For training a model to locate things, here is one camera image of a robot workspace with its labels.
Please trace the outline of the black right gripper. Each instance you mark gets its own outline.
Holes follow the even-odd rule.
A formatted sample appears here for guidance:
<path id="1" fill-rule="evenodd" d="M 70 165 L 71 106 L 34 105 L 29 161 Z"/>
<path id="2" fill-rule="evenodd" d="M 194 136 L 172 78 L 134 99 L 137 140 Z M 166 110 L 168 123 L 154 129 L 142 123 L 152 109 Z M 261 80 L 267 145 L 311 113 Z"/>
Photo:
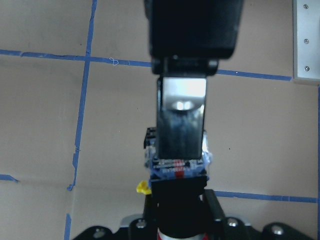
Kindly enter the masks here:
<path id="1" fill-rule="evenodd" d="M 235 50 L 242 0 L 145 0 L 152 73 L 213 76 Z"/>

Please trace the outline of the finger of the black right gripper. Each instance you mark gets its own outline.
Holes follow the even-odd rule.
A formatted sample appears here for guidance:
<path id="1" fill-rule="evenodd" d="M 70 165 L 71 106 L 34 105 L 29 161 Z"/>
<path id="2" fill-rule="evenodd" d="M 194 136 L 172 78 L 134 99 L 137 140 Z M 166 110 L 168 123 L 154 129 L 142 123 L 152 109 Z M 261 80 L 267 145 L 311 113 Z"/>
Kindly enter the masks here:
<path id="1" fill-rule="evenodd" d="M 202 155 L 207 79 L 157 80 L 156 154 L 164 160 L 197 160 Z"/>

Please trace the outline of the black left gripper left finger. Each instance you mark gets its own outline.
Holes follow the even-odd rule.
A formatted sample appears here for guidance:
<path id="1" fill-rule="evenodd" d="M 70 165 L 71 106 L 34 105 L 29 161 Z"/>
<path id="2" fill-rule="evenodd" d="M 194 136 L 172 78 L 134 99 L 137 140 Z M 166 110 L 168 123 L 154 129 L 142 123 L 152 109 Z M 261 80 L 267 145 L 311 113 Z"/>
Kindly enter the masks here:
<path id="1" fill-rule="evenodd" d="M 144 207 L 143 207 L 143 219 L 147 224 L 153 220 L 153 198 L 152 194 L 145 195 Z"/>

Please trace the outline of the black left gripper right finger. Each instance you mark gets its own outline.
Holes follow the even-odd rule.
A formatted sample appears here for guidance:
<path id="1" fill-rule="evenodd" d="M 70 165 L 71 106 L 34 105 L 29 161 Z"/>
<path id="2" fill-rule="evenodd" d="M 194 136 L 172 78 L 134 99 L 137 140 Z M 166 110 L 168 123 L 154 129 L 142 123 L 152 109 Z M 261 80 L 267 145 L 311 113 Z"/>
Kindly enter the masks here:
<path id="1" fill-rule="evenodd" d="M 220 224 L 226 215 L 220 205 L 216 193 L 212 189 L 205 189 L 203 194 L 205 219 L 210 224 Z"/>

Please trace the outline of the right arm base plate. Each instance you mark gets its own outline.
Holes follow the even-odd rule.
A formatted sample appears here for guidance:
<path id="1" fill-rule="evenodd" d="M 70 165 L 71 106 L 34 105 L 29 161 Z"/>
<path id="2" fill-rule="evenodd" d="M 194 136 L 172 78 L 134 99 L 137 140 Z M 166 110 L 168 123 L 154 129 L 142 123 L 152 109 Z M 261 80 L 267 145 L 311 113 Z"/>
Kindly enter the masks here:
<path id="1" fill-rule="evenodd" d="M 320 84 L 320 2 L 294 0 L 293 81 L 305 85 Z"/>

